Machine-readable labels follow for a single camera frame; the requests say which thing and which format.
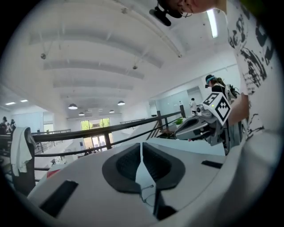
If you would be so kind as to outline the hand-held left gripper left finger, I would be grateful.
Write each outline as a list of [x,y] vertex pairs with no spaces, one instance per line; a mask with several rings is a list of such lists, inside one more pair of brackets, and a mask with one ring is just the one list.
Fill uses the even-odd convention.
[[54,224],[62,227],[150,227],[158,220],[138,194],[120,193],[103,177],[104,162],[131,148],[123,145],[79,158],[38,183],[28,195],[40,206],[65,180],[78,183]]

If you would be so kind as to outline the black office chair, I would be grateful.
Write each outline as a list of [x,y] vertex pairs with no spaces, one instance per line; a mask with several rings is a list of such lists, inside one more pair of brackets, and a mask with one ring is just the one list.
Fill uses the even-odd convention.
[[12,181],[13,181],[14,188],[18,193],[24,196],[28,196],[36,185],[35,183],[36,143],[32,136],[31,129],[26,130],[25,137],[26,137],[27,145],[31,153],[32,159],[26,164],[26,167],[27,167],[26,173],[21,172],[20,176],[14,176],[12,172]]

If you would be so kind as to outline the person's white printed shirt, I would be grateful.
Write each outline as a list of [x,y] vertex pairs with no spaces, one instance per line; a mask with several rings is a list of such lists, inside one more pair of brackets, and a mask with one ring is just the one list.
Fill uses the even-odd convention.
[[259,21],[239,1],[227,0],[228,42],[232,46],[248,96],[246,139],[282,125],[283,71],[276,50]]

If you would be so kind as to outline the black metal railing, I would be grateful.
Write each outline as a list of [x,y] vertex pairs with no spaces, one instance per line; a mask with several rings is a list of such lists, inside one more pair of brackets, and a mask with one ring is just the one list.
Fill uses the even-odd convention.
[[[168,121],[167,118],[171,116],[178,115],[179,117],[177,119],[180,119],[185,116],[184,113],[181,111],[175,112],[175,113],[170,113],[167,115],[162,115],[162,116],[157,116],[157,117],[152,117],[148,119],[142,119],[142,120],[137,120],[137,121],[130,121],[125,124],[119,124],[119,125],[114,125],[114,126],[108,126],[104,128],[97,128],[97,129],[90,129],[90,130],[84,130],[84,131],[76,131],[76,132],[64,132],[64,133],[55,133],[55,134],[48,134],[48,133],[31,133],[30,128],[25,129],[28,131],[28,133],[32,136],[32,139],[34,139],[35,143],[42,143],[42,142],[52,142],[52,141],[64,141],[64,140],[71,140],[71,139],[77,139],[77,138],[87,138],[87,137],[92,137],[92,136],[99,136],[99,135],[104,135],[106,142],[105,145],[101,145],[98,147],[86,149],[86,150],[81,150],[81,151],[75,151],[75,152],[67,152],[67,153],[51,153],[51,154],[45,154],[45,153],[37,153],[35,154],[35,157],[57,157],[57,156],[68,156],[68,155],[75,155],[75,154],[80,154],[80,153],[85,153],[87,151],[92,151],[92,150],[99,150],[103,148],[111,149],[112,146],[121,144],[123,142],[133,140],[137,137],[143,136],[143,135],[148,135],[147,138],[153,137],[155,134],[163,130],[163,127],[168,127],[168,124],[175,122],[176,120]],[[131,136],[129,138],[117,141],[117,142],[110,142],[109,140],[109,134],[112,132],[120,131],[123,129],[128,129],[128,128],[133,128],[133,127],[138,127],[141,125],[145,125],[151,122],[155,122],[154,128],[148,131],[145,131],[143,133],[139,133],[137,135]]]

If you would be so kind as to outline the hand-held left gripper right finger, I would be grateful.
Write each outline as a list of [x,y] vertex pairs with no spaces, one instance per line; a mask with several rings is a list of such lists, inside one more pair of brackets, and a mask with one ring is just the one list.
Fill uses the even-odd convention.
[[203,161],[219,164],[225,157],[142,144],[143,163],[156,184],[154,210],[166,205],[179,211],[193,202],[213,181],[218,168]]

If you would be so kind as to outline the grey cloth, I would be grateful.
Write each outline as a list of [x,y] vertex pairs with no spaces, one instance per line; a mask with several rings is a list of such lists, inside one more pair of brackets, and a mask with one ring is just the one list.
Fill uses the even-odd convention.
[[32,159],[29,151],[25,132],[29,127],[16,127],[12,135],[11,145],[11,165],[14,176],[20,176],[20,173],[26,173],[26,164]]

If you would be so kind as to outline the person's right forearm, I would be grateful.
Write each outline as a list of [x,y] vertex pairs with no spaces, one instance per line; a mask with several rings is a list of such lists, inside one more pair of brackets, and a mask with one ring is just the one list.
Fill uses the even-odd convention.
[[229,125],[234,125],[249,117],[248,95],[241,93],[231,105],[231,112],[228,117]]

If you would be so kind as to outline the long ceiling strip light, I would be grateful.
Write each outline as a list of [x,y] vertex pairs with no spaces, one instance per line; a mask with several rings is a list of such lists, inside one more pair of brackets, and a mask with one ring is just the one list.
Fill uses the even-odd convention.
[[217,30],[217,23],[216,23],[214,10],[213,9],[207,10],[206,13],[207,13],[207,16],[208,16],[208,19],[209,19],[212,37],[216,38],[216,37],[218,37],[218,30]]

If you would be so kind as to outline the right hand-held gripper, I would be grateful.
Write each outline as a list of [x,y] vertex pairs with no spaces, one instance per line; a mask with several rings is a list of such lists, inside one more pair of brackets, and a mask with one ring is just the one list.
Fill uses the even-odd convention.
[[197,116],[187,118],[174,132],[179,140],[204,137],[210,145],[229,146],[228,117],[231,107],[222,92],[212,92],[197,106]]

